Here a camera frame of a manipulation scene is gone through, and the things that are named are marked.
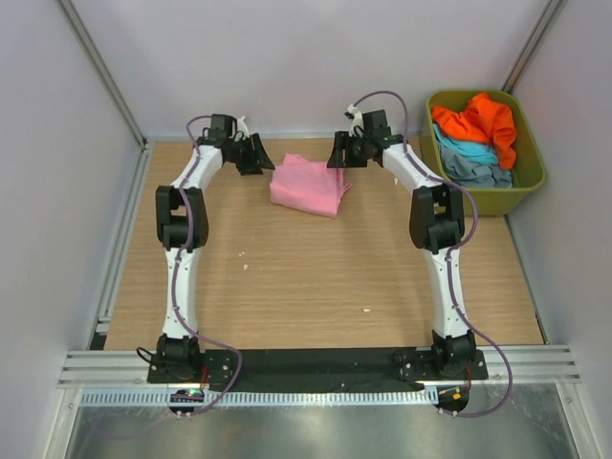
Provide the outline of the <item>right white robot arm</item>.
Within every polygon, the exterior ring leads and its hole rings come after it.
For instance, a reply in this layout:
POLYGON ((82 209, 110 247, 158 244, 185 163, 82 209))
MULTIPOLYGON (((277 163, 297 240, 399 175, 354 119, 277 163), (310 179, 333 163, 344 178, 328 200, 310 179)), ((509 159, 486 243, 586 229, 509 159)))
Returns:
POLYGON ((335 133, 329 168, 366 167, 370 161, 391 172, 411 197, 408 232, 427 265, 434 305, 431 367, 444 379, 467 375, 475 337, 463 318, 456 247, 465 234, 463 197, 418 158, 403 135, 394 134, 383 110, 363 113, 354 105, 346 131, 335 133))

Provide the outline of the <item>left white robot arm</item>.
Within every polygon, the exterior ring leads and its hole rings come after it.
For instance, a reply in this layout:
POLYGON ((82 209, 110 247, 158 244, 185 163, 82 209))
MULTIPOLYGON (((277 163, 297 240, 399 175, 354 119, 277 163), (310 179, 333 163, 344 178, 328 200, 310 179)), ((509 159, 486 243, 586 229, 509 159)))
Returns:
POLYGON ((155 192, 156 232, 168 267, 164 326, 149 363, 151 383, 191 383, 204 372, 196 313, 197 270, 208 241, 205 190, 226 163, 261 175, 274 164, 243 117, 197 116, 186 125, 191 156, 179 176, 155 192))

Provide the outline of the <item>pink t shirt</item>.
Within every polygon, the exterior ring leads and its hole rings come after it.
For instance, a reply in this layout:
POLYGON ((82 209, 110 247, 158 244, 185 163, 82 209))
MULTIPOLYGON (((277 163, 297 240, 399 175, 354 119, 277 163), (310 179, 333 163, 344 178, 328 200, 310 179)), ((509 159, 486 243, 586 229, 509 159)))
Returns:
POLYGON ((289 153, 273 171, 270 199, 275 205, 335 218, 351 187, 344 180, 343 169, 328 168, 326 162, 289 153))

